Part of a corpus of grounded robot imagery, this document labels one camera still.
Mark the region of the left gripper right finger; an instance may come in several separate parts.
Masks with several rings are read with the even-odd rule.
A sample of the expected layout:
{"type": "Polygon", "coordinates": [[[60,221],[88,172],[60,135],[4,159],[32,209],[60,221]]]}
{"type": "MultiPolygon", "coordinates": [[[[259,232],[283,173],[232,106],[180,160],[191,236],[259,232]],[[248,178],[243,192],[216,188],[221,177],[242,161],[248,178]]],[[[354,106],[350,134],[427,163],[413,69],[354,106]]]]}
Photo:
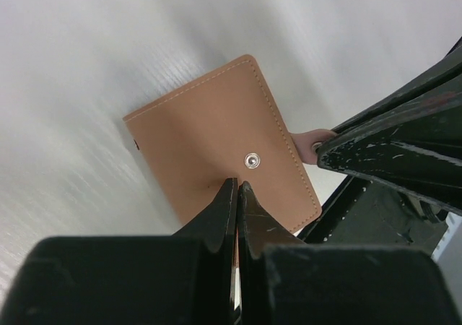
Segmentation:
{"type": "Polygon", "coordinates": [[[425,253],[310,245],[279,224],[248,182],[237,206],[242,324],[459,324],[425,253]]]}

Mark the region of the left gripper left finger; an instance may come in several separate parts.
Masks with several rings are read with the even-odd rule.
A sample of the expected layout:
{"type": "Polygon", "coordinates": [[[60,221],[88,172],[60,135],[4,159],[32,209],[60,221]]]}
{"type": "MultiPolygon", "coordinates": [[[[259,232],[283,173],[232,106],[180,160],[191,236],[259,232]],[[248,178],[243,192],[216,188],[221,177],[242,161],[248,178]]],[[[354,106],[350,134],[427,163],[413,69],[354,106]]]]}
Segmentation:
{"type": "Polygon", "coordinates": [[[51,237],[20,267],[3,324],[231,324],[238,184],[167,235],[51,237]]]}

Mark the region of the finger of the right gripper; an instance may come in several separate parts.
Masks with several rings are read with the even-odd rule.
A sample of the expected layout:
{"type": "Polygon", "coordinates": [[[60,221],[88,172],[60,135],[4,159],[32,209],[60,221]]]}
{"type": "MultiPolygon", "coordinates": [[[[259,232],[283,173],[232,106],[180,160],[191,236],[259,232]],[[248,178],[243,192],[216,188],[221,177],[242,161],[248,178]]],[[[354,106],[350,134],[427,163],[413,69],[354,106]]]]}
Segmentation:
{"type": "Polygon", "coordinates": [[[337,126],[318,167],[461,213],[461,46],[337,126]]]}

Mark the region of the brown leather card holder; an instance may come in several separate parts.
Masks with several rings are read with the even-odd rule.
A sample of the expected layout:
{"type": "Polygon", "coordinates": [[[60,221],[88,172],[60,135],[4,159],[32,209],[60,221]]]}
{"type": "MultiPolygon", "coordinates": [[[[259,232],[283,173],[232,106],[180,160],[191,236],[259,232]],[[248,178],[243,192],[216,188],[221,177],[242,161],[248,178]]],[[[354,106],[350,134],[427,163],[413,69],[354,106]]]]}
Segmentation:
{"type": "Polygon", "coordinates": [[[291,233],[317,220],[321,203],[305,170],[329,130],[288,132],[256,60],[241,56],[124,118],[182,224],[223,182],[248,182],[261,206],[291,233]]]}

